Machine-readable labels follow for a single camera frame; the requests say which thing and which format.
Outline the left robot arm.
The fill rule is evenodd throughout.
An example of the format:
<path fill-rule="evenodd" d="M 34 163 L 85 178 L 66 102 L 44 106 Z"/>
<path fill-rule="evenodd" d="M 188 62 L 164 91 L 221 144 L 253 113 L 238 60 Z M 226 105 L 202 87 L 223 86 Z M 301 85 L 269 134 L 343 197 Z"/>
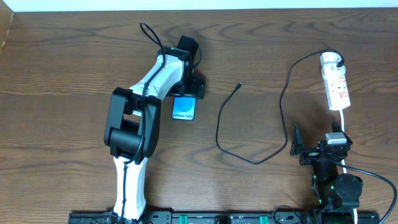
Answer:
<path fill-rule="evenodd" d="M 138 83 L 112 92 L 104 130 L 117 174 L 111 223 L 137 223 L 144 214 L 146 164 L 159 140 L 164 98 L 203 99 L 205 81 L 193 74 L 198 49 L 195 39 L 183 35 L 177 46 L 160 48 Z"/>

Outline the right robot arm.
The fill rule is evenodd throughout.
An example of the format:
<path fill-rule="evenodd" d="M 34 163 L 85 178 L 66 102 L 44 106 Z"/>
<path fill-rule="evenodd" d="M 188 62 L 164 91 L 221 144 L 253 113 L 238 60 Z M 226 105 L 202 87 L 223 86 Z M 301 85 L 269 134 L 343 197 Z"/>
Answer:
<path fill-rule="evenodd" d="M 312 189 L 320 200 L 319 207 L 303 214 L 304 223 L 354 223 L 353 210 L 359 207 L 362 179 L 338 172 L 353 142 L 337 122 L 333 122 L 332 130 L 317 147 L 308 148 L 304 146 L 298 126 L 294 125 L 290 155 L 299 156 L 301 166 L 312 166 Z"/>

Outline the blue-screen Galaxy smartphone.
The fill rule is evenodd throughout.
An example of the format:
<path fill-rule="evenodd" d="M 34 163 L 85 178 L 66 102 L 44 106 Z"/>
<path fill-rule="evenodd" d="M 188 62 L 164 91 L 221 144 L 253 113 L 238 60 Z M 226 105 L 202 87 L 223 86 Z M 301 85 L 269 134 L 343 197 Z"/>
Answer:
<path fill-rule="evenodd" d="M 172 110 L 172 118 L 193 121 L 195 117 L 196 98 L 176 97 Z"/>

